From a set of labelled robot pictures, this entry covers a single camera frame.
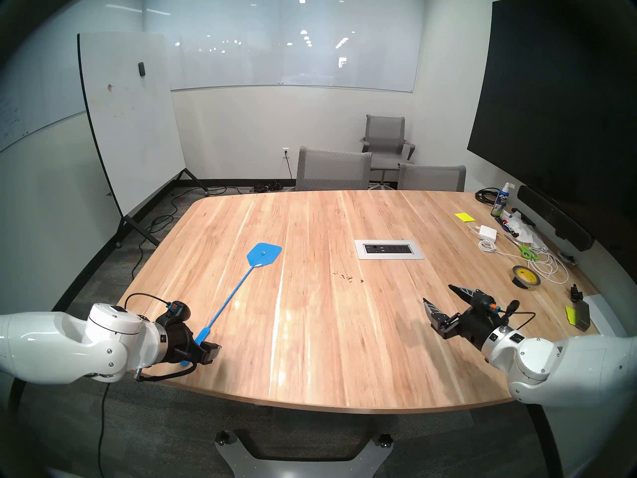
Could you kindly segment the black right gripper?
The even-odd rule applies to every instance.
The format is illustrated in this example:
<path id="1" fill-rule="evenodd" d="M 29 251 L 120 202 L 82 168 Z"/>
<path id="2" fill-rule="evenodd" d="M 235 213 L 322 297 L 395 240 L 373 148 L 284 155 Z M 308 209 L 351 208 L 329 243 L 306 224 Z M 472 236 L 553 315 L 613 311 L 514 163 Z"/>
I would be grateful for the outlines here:
<path id="1" fill-rule="evenodd" d="M 503 310 L 492 296 L 483 291 L 452 284 L 448 288 L 469 305 L 463 313 L 448 316 L 426 298 L 422 298 L 431 328 L 441 338 L 460 336 L 481 351 L 487 340 L 496 342 L 513 331 L 509 327 L 509 320 L 517 312 L 519 300 L 512 300 Z"/>

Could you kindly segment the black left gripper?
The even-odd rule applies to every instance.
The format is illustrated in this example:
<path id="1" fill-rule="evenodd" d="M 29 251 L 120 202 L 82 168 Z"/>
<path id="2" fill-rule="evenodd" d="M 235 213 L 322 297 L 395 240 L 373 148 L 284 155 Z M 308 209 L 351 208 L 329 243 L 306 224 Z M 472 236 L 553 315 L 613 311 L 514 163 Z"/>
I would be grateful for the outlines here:
<path id="1" fill-rule="evenodd" d="M 210 342 L 196 344 L 185 321 L 190 317 L 189 307 L 182 301 L 169 302 L 166 312 L 154 324 L 160 334 L 157 363 L 210 364 L 218 356 L 220 345 Z"/>

